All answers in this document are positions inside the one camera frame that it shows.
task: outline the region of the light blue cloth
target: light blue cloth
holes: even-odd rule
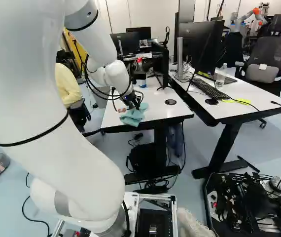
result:
[[[138,127],[139,123],[145,118],[144,111],[148,109],[148,103],[141,103],[140,110],[135,108],[128,110],[125,114],[120,116],[120,120],[124,124]]]

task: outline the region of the black bag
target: black bag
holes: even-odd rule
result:
[[[166,168],[166,157],[157,157],[155,143],[134,147],[126,159],[127,168],[128,161],[132,165],[133,172],[148,178],[163,173]]]

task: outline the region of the yellow shirt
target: yellow shirt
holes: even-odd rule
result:
[[[59,95],[66,108],[82,98],[75,76],[65,65],[55,64],[55,80]]]

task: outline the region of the desk leg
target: desk leg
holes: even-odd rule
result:
[[[157,164],[159,164],[161,167],[165,166],[167,161],[167,153],[166,153],[167,130],[166,129],[167,129],[166,127],[162,127],[154,130],[155,144],[157,146],[156,159],[157,159]],[[152,178],[176,175],[178,174],[179,170],[180,168],[178,165],[167,166],[164,169],[163,173],[157,172],[157,174],[155,174],[155,177]],[[124,175],[124,180],[125,180],[125,185],[130,185],[130,184],[147,182],[148,178],[145,178],[142,175],[137,175],[136,173],[130,173]]]
[[[235,142],[241,125],[242,124],[227,124],[225,126],[209,165],[192,171],[192,175],[195,179],[207,178],[214,172],[224,173],[248,167],[247,162],[244,160],[224,163]]]

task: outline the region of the white tile floor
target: white tile floor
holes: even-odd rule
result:
[[[81,85],[81,88],[87,99],[86,105],[89,110],[92,110],[88,90],[84,84]],[[94,104],[95,100],[92,96],[91,99],[91,104]],[[98,129],[102,122],[103,113],[104,109],[95,109],[92,112],[92,120],[85,125],[85,129],[87,131]],[[267,121],[268,125],[264,130],[259,128],[258,121],[244,124],[228,159],[234,160],[236,155],[241,155],[261,169],[262,173],[281,176],[281,115],[270,117]],[[208,164],[222,130],[223,125],[214,128],[207,127],[198,117],[184,122],[187,163],[169,193],[175,194],[179,206],[188,208],[200,221],[205,221],[201,193],[202,181],[194,180],[190,171]],[[125,159],[131,149],[127,141],[131,139],[132,134],[135,133],[107,134],[106,136],[96,134],[89,137],[88,140],[113,160],[125,174],[128,173]],[[141,142],[148,143],[152,140],[153,133],[151,131],[144,132]],[[29,222],[24,219],[21,213],[22,203],[29,195],[29,189],[25,186],[26,174],[24,169],[12,162],[7,171],[0,177],[0,236],[46,236],[47,230],[43,224]],[[137,188],[137,185],[127,186],[126,190],[132,191]],[[54,228],[57,219],[38,211],[31,200],[28,201],[25,209],[29,217],[44,220],[49,223],[51,229]]]

